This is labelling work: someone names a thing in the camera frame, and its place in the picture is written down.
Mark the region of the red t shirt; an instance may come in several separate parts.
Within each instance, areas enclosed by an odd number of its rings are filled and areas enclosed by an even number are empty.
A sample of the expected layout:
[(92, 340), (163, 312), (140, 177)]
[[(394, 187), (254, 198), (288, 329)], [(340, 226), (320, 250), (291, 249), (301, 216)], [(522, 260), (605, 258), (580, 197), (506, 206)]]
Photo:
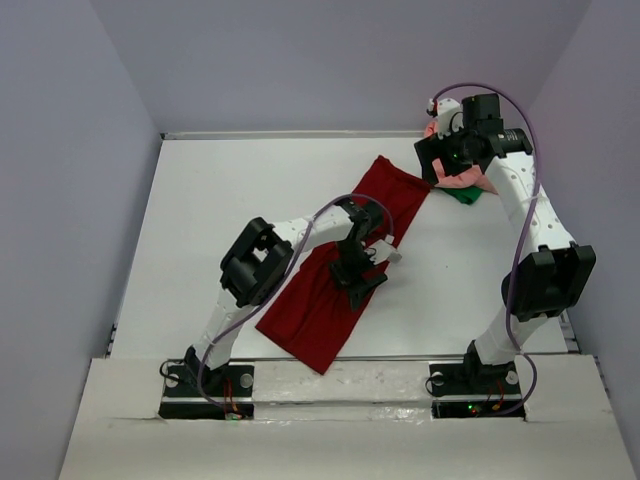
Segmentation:
[[(378, 157), (353, 189), (380, 201), (388, 213), (374, 214), (378, 228), (365, 245), (387, 233), (398, 247), (430, 192), (422, 179)], [(379, 285), (387, 279), (388, 263), (364, 265), (351, 242), (315, 248), (278, 295), (256, 329), (278, 347), (324, 374), (348, 340)]]

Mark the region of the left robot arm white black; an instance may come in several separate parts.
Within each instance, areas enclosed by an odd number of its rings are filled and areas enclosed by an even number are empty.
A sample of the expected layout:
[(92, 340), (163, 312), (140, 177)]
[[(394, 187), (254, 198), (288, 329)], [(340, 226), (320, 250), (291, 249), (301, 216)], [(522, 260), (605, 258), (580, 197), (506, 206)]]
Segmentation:
[(393, 240), (390, 211), (364, 194), (342, 195), (294, 220), (250, 220), (220, 262), (211, 318), (184, 355), (189, 386), (201, 395), (219, 388), (240, 328), (278, 293), (303, 253), (337, 245), (338, 259), (329, 264), (329, 272), (355, 310), (386, 281), (384, 274), (372, 279), (365, 274), (397, 253)]

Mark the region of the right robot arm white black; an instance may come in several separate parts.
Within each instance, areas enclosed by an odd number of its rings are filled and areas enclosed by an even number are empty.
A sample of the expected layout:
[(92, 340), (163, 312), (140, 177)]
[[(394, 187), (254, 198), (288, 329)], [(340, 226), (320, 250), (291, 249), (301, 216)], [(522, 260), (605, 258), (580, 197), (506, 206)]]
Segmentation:
[(511, 270), (501, 283), (499, 313), (437, 387), (482, 392), (509, 374), (536, 330), (577, 303), (596, 254), (563, 226), (537, 176), (533, 142), (523, 129), (505, 127), (498, 94), (432, 99), (427, 113), (434, 131), (414, 145), (423, 179), (436, 185), (440, 173), (456, 176), (478, 168), (518, 235)]

